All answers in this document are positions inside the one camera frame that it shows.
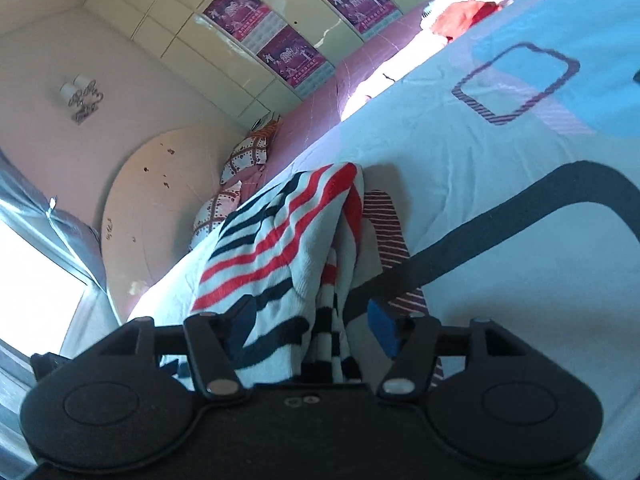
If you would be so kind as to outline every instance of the red cloth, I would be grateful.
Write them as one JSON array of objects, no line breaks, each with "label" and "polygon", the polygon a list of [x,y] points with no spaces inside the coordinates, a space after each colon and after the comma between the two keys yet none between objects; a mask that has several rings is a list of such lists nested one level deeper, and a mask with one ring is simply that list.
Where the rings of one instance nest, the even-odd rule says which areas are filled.
[{"label": "red cloth", "polygon": [[500,10],[500,6],[493,2],[469,0],[451,4],[431,26],[431,31],[448,38],[451,42],[496,10]]}]

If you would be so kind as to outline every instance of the black curved line pattern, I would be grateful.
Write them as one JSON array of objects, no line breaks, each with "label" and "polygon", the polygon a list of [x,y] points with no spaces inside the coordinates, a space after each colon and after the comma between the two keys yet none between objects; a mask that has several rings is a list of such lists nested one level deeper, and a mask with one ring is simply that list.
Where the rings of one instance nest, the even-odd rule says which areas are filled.
[{"label": "black curved line pattern", "polygon": [[402,264],[354,288],[344,307],[344,323],[364,314],[369,298],[389,300],[431,283],[554,211],[577,203],[610,208],[640,242],[640,190],[609,166],[586,160],[572,162],[462,224]]}]

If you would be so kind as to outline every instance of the blanket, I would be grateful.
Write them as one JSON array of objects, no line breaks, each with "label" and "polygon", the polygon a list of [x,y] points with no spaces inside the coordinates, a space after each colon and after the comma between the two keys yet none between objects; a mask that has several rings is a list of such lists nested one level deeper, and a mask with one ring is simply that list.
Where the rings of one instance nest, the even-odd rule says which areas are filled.
[{"label": "blanket", "polygon": [[364,184],[355,164],[298,173],[228,216],[191,309],[222,314],[245,295],[257,316],[232,364],[244,386],[360,379],[342,310],[353,279]]}]

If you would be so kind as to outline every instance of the patterned pillow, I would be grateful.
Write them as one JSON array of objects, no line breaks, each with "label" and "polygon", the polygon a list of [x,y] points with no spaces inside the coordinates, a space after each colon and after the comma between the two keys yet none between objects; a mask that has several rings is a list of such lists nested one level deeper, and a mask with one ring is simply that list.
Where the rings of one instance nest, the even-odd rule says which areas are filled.
[{"label": "patterned pillow", "polygon": [[278,121],[271,121],[264,128],[248,135],[238,144],[225,163],[220,177],[220,186],[238,178],[242,170],[254,168],[267,163],[267,148],[276,133]]},{"label": "patterned pillow", "polygon": [[242,182],[237,182],[229,189],[220,191],[215,197],[207,200],[198,211],[193,222],[193,238],[189,245],[192,251],[197,244],[204,240],[218,225],[225,221],[229,213],[238,208]]}]

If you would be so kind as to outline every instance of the pink wall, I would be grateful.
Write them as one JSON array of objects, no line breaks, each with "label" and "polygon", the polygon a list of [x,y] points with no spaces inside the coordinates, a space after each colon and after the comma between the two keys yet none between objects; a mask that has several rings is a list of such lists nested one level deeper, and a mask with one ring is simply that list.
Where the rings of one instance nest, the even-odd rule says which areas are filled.
[{"label": "pink wall", "polygon": [[[58,94],[78,73],[104,101],[81,126]],[[58,205],[100,229],[111,183],[151,137],[198,122],[243,129],[158,60],[85,10],[0,37],[0,148]]]}]

